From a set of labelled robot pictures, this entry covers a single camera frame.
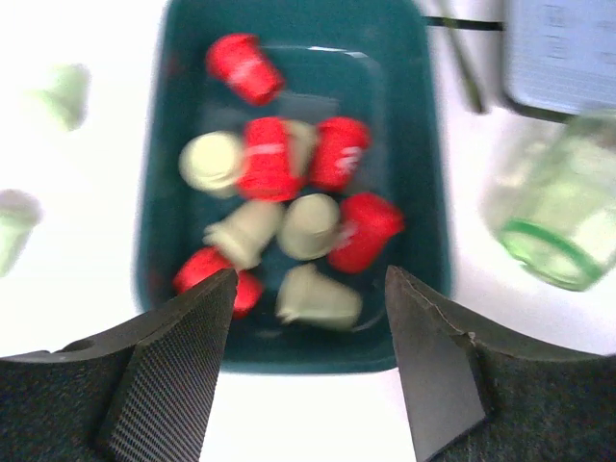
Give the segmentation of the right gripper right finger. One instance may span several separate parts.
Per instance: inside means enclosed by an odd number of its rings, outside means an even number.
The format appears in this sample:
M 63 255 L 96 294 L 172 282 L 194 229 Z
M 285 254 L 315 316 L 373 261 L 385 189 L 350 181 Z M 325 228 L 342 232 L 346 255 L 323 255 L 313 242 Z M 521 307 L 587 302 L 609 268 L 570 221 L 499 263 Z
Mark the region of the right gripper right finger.
M 615 359 L 491 321 L 389 267 L 386 309 L 420 461 L 611 461 Z

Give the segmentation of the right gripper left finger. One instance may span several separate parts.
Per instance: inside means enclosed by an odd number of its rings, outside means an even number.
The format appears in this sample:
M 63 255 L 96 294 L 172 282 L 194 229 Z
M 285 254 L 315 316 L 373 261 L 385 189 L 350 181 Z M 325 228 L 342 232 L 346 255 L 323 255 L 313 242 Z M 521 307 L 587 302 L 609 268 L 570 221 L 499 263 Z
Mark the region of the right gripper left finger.
M 5 461 L 196 461 L 236 295 L 229 269 L 162 307 L 1 361 Z

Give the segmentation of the green capsule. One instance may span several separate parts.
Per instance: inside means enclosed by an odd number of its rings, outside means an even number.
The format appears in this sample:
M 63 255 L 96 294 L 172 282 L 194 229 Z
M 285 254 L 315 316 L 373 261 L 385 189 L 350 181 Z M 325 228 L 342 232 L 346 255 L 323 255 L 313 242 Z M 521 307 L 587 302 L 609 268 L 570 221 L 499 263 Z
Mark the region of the green capsule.
M 261 254 L 277 233 L 285 207 L 281 203 L 249 200 L 227 218 L 204 229 L 203 243 L 214 246 L 237 270 L 261 263 Z
M 35 107 L 59 130 L 77 129 L 86 115 L 90 72 L 83 64 L 45 66 L 27 90 Z
M 339 206 L 333 198 L 323 193 L 304 195 L 289 206 L 277 242 L 295 260 L 316 260 L 331 250 L 339 226 Z

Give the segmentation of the red capsule number two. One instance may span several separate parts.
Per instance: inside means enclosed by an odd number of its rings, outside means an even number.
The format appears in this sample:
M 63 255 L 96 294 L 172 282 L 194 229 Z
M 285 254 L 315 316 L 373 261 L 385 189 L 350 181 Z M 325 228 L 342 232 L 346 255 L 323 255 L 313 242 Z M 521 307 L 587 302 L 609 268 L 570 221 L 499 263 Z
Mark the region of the red capsule number two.
M 318 124 L 317 134 L 310 181 L 326 191 L 340 192 L 371 145 L 370 129 L 357 119 L 333 116 Z

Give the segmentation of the teal storage basket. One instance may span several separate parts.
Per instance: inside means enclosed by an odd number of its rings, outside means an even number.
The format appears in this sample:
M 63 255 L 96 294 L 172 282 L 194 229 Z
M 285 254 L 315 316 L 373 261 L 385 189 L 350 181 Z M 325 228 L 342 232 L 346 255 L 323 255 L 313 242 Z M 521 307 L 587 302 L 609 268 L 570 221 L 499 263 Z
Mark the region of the teal storage basket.
M 214 78 L 204 59 L 231 33 L 256 36 L 286 85 L 264 107 L 244 102 Z M 173 1 L 162 39 L 144 156 L 135 287 L 143 311 L 174 295 L 172 279 L 202 245 L 204 228 L 237 209 L 191 189 L 178 156 L 192 138 L 241 132 L 253 118 L 281 116 L 316 124 L 349 116 L 371 130 L 350 191 L 395 203 L 405 228 L 365 272 L 339 280 L 363 298 L 358 325 L 332 332 L 284 326 L 274 315 L 285 273 L 294 266 L 276 245 L 256 274 L 257 306 L 233 321 L 223 366 L 234 372 L 348 373 L 392 369 L 395 354 L 384 301 L 389 266 L 450 291 L 449 240 L 437 111 L 426 26 L 409 1 Z

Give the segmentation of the green capsule top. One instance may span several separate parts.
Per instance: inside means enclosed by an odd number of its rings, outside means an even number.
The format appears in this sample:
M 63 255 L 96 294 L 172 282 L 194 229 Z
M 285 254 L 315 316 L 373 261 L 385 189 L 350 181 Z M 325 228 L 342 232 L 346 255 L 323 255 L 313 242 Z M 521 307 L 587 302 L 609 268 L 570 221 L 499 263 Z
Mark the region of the green capsule top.
M 59 130 L 77 129 L 86 115 L 90 72 L 83 64 L 45 66 L 27 90 L 35 107 Z

